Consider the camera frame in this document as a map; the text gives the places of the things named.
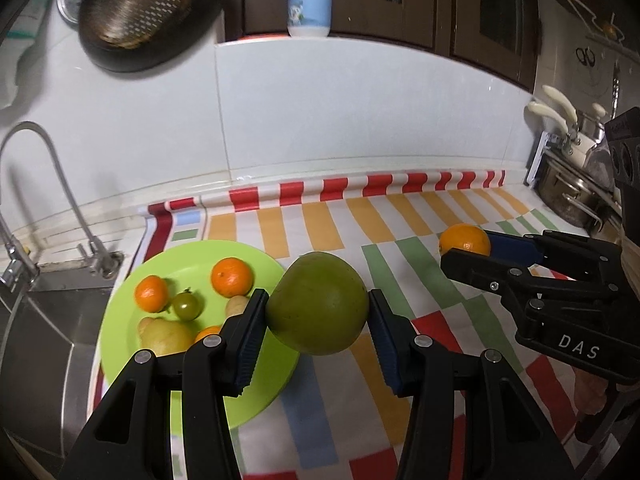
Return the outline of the operator right hand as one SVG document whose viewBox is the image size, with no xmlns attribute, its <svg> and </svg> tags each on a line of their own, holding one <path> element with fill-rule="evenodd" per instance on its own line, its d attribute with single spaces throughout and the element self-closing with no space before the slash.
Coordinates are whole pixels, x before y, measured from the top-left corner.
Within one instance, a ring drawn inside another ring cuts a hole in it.
<svg viewBox="0 0 640 480">
<path fill-rule="evenodd" d="M 606 388 L 606 379 L 575 370 L 574 403 L 578 411 L 586 415 L 600 413 L 606 403 Z"/>
</svg>

